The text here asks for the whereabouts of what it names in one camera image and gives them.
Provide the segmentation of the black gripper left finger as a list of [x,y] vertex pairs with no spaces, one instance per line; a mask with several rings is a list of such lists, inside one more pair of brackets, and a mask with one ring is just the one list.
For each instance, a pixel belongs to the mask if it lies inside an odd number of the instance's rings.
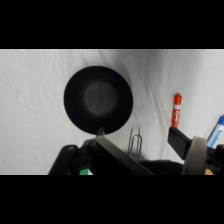
[[103,127],[96,137],[81,147],[64,146],[56,157],[49,175],[79,175],[82,170],[94,175],[152,175],[152,172],[130,158],[105,137]]

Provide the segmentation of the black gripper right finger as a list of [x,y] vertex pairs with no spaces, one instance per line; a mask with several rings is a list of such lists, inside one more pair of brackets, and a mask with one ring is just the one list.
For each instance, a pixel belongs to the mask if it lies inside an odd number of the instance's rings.
[[224,175],[224,144],[211,148],[204,138],[190,139],[175,127],[169,128],[167,141],[184,161],[183,175],[203,175],[206,170]]

